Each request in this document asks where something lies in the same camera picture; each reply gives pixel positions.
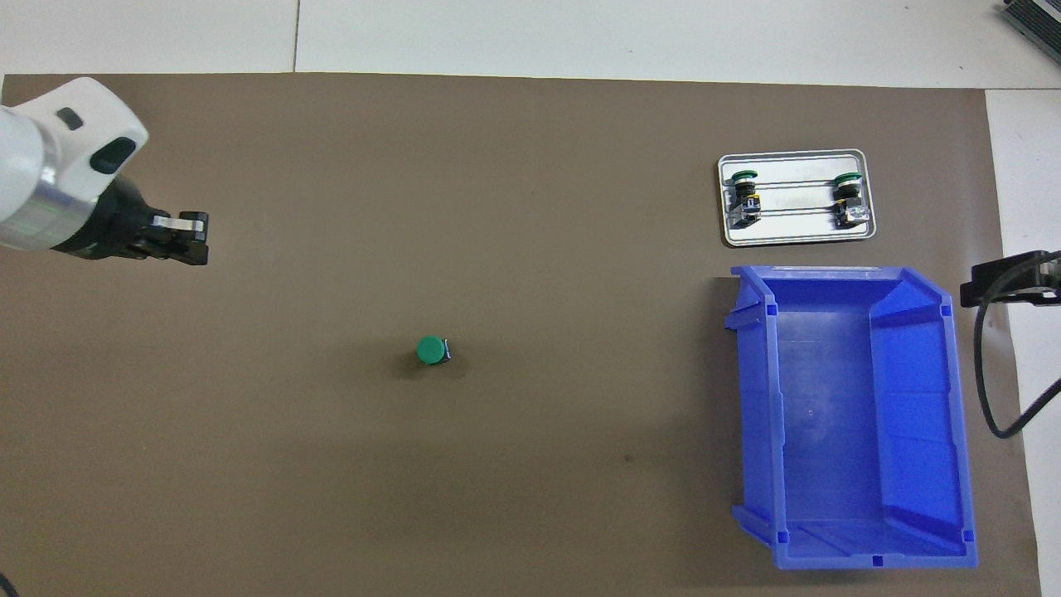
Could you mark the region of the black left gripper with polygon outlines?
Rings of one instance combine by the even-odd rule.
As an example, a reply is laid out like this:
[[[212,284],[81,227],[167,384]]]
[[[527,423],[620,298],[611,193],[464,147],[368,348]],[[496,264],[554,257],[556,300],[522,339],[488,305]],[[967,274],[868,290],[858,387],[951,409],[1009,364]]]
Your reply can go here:
[[[51,250],[81,260],[170,260],[202,267],[209,262],[210,217],[207,212],[182,211],[175,218],[158,215],[143,194],[128,178],[119,175],[99,194],[88,220],[71,238]],[[158,228],[171,238],[147,238],[147,227]]]

